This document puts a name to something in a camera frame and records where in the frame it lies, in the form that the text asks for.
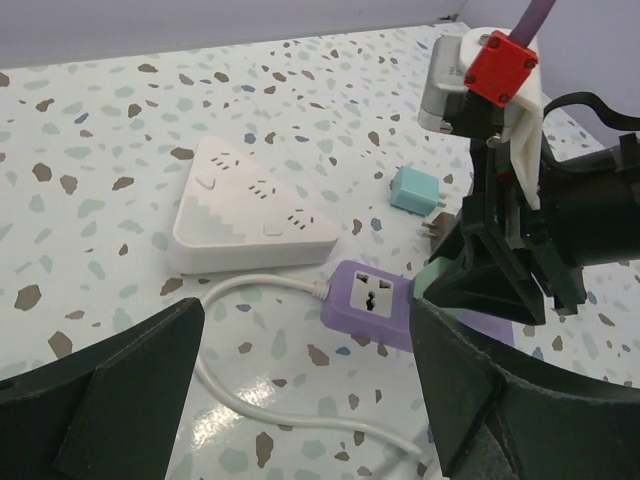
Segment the pink plug adapter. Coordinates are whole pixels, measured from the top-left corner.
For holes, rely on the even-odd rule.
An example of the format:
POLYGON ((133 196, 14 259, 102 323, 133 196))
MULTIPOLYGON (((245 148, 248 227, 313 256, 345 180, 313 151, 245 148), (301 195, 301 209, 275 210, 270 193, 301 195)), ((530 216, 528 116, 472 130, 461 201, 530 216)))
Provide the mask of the pink plug adapter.
POLYGON ((436 253, 437 248, 454 228, 457 220, 456 215, 446 211, 440 211, 423 219, 421 224, 423 233, 421 236, 429 240, 431 255, 436 253))

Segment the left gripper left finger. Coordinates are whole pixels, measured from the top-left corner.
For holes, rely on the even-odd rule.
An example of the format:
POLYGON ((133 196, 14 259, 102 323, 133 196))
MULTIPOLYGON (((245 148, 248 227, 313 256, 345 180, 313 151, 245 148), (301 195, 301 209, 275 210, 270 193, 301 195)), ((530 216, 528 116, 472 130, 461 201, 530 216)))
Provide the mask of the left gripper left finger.
POLYGON ((205 313, 185 298, 1 382, 4 479, 162 479, 205 313))

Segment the purple power strip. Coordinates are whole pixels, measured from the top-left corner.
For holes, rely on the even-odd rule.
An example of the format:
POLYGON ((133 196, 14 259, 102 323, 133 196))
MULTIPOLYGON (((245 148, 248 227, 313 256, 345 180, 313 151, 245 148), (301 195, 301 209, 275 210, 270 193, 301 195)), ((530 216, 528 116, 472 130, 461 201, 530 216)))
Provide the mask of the purple power strip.
POLYGON ((413 278, 352 260, 341 262, 329 279, 321 309, 324 326, 412 353, 425 347, 421 331, 410 326, 413 278))

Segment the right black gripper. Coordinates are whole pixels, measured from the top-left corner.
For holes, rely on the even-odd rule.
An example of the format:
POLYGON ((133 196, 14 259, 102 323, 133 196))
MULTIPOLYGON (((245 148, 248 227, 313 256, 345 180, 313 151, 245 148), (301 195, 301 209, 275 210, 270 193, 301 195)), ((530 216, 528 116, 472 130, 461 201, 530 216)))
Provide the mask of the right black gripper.
POLYGON ((582 269, 564 264, 542 213, 526 204, 508 148, 473 140, 470 155, 472 191, 430 259, 452 264, 419 299, 531 326, 545 323, 547 298, 558 314, 576 314, 586 300, 582 269))

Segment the green plug adapter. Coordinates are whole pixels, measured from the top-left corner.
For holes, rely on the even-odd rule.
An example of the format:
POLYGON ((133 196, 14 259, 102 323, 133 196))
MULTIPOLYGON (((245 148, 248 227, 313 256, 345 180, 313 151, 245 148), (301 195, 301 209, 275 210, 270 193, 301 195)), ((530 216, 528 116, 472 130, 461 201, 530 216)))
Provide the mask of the green plug adapter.
POLYGON ((433 284, 452 264, 452 260, 437 257, 430 261, 412 280, 414 299, 422 298, 426 289, 433 284))

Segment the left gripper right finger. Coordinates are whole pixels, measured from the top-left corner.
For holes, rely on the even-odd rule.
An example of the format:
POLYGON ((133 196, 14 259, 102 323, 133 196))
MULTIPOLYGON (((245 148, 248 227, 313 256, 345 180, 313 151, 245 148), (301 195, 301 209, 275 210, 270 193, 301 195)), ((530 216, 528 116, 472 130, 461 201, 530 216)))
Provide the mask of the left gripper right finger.
POLYGON ((638 478, 638 389, 545 363, 425 300, 409 327, 443 476, 638 478))

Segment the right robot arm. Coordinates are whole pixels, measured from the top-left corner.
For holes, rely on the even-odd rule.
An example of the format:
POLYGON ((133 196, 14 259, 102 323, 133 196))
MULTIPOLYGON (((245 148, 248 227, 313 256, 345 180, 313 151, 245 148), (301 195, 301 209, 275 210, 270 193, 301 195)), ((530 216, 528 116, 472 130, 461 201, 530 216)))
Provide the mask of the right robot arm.
POLYGON ((591 92, 550 103, 590 108, 620 134, 616 146, 564 162, 548 143, 534 150, 539 172, 534 209, 515 175, 504 109, 474 93, 445 105, 444 119, 470 142, 473 185, 454 225, 434 249, 436 273, 417 281, 416 296, 442 308, 467 309, 525 325, 546 321, 545 301, 573 315, 587 298, 587 266, 639 255, 639 121, 591 92))

